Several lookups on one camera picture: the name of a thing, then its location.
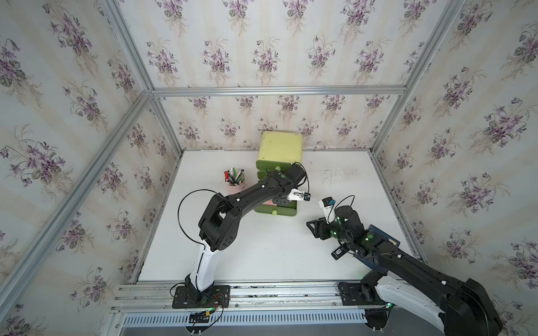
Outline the green bottom drawer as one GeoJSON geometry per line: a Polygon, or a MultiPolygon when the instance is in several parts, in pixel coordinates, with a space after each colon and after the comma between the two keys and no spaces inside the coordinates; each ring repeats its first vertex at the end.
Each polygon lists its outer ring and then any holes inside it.
{"type": "Polygon", "coordinates": [[[296,208],[283,208],[283,207],[272,207],[268,205],[259,205],[254,210],[260,214],[270,214],[274,216],[295,216],[297,215],[297,204],[296,208]]]}

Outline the green drawer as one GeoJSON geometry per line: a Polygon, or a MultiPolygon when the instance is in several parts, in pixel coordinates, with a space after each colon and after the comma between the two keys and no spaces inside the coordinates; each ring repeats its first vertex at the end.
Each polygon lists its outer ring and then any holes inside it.
{"type": "Polygon", "coordinates": [[[297,215],[297,204],[296,208],[283,208],[283,207],[272,207],[268,205],[259,205],[254,210],[260,214],[270,214],[274,216],[295,216],[297,215]]]}
{"type": "Polygon", "coordinates": [[[271,172],[274,170],[284,172],[296,162],[297,160],[295,159],[292,159],[291,161],[257,160],[256,168],[259,172],[271,172]]]}

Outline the green top drawer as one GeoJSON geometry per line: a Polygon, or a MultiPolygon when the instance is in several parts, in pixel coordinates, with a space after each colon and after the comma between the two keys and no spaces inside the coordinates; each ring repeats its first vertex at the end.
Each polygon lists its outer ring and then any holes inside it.
{"type": "Polygon", "coordinates": [[[291,161],[257,160],[256,168],[259,172],[271,172],[274,170],[284,172],[296,162],[297,160],[295,159],[292,159],[291,161]]]}

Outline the yellow green drawer cabinet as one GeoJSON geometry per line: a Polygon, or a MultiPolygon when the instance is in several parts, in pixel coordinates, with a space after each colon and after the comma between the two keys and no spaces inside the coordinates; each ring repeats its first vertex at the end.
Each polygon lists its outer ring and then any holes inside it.
{"type": "MultiPolygon", "coordinates": [[[[265,131],[262,134],[257,160],[302,162],[303,136],[301,134],[277,131],[265,131]]],[[[259,180],[264,179],[267,172],[257,172],[259,180]]]]}

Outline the pink sticky pad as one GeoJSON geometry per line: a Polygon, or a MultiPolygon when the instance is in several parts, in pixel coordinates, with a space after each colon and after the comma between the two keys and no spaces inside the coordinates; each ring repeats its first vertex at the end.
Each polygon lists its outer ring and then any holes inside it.
{"type": "Polygon", "coordinates": [[[275,203],[273,202],[273,200],[268,200],[268,201],[264,202],[262,205],[268,205],[268,206],[272,206],[272,207],[276,206],[275,203]]]}

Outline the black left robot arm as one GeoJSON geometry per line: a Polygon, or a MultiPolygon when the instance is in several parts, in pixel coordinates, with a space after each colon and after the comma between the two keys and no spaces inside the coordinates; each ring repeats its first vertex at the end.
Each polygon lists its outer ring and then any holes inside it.
{"type": "Polygon", "coordinates": [[[295,162],[286,170],[273,170],[258,183],[231,195],[215,192],[210,199],[198,227],[199,240],[190,240],[200,246],[196,267],[185,278],[189,294],[198,299],[209,293],[214,285],[218,252],[227,249],[238,235],[241,219],[250,211],[271,203],[272,211],[289,207],[299,201],[310,200],[310,192],[302,192],[300,186],[308,183],[304,166],[295,162]]]}

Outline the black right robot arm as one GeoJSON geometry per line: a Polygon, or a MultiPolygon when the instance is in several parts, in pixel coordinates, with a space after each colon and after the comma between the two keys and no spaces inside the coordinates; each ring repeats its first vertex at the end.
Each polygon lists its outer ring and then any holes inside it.
{"type": "Polygon", "coordinates": [[[354,283],[340,282],[343,305],[371,305],[367,326],[382,330],[393,307],[400,307],[438,328],[444,335],[499,335],[500,315],[486,289],[473,279],[450,277],[399,248],[381,229],[365,228],[350,206],[326,206],[325,216],[306,226],[316,239],[336,239],[334,260],[351,253],[370,270],[354,283]]]}

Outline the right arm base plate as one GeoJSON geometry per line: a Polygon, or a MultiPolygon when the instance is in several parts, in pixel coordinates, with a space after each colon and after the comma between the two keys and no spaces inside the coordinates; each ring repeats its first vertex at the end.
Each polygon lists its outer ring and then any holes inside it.
{"type": "Polygon", "coordinates": [[[361,282],[340,282],[337,285],[343,306],[386,306],[375,288],[361,282]]]}

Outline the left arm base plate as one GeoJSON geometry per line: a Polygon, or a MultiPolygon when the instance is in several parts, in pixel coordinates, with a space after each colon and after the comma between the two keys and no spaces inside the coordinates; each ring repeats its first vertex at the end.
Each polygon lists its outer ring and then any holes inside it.
{"type": "Polygon", "coordinates": [[[205,291],[186,286],[178,286],[173,292],[173,309],[188,308],[227,308],[231,299],[230,286],[213,285],[205,291]]]}

